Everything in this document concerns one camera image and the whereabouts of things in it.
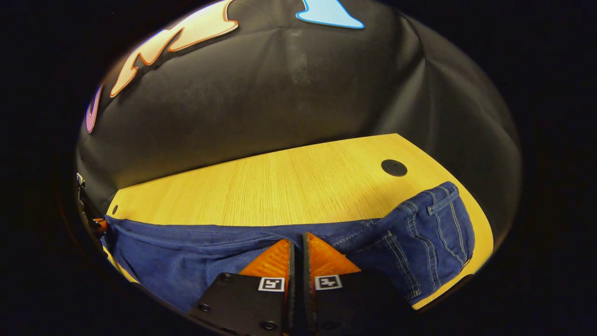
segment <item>blue jeans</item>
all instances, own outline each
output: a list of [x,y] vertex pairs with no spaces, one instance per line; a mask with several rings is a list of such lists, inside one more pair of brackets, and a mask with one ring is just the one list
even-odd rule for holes
[[361,270],[384,273],[410,304],[453,279],[475,236],[458,188],[445,182],[384,218],[271,227],[152,225],[113,219],[102,243],[160,299],[187,312],[221,272],[239,273],[280,239],[302,251],[302,234],[323,239]]

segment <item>wooden table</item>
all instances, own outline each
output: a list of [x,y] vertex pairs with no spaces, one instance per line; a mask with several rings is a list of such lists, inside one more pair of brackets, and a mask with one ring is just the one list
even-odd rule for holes
[[[381,168],[386,159],[400,161],[408,173],[389,175]],[[402,201],[445,181],[460,189],[475,231],[475,250],[455,279],[413,306],[419,309],[477,272],[491,256],[493,237],[465,186],[398,134],[286,149],[134,185],[116,193],[107,214],[156,225],[355,221],[384,217]]]

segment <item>orange gripper pad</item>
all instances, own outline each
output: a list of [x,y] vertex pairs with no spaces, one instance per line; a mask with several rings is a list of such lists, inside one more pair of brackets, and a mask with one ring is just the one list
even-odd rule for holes
[[319,237],[307,232],[309,242],[309,270],[311,291],[314,292],[316,276],[331,276],[360,272],[352,261]]
[[285,278],[285,293],[288,292],[288,273],[290,270],[290,242],[282,239],[251,261],[241,275],[258,277]]
[[105,219],[103,219],[103,218],[96,218],[95,221],[98,222],[101,225],[101,227],[99,228],[98,231],[100,233],[106,232],[106,230],[108,228],[108,222]]

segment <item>jeans pocket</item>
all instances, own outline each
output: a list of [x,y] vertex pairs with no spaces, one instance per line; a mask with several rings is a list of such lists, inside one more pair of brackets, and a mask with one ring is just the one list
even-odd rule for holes
[[361,270],[376,270],[387,276],[406,300],[421,294],[403,248],[388,231],[373,244],[346,255]]
[[475,235],[455,185],[442,184],[428,193],[433,198],[427,214],[435,227],[432,236],[438,247],[440,277],[447,279],[461,272],[472,257]]

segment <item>black hole cover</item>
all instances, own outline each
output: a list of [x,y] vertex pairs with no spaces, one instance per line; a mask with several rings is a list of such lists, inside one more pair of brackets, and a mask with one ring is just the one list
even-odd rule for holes
[[401,162],[396,160],[383,160],[381,168],[384,172],[392,176],[404,176],[407,174],[407,168]]

